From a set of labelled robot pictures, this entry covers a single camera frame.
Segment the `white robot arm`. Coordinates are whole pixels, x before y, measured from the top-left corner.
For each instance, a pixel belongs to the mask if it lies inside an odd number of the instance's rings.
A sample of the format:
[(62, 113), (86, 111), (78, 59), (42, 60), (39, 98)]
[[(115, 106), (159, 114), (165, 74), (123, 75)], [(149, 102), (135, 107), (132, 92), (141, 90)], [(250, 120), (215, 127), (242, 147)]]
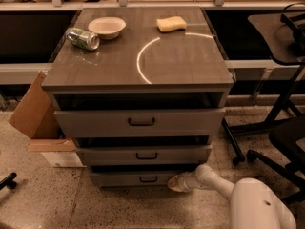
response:
[(168, 181), (171, 190), (182, 193), (203, 190), (207, 186), (229, 201), (230, 229), (296, 229), (293, 213), (258, 179), (247, 177), (232, 183), (202, 164)]

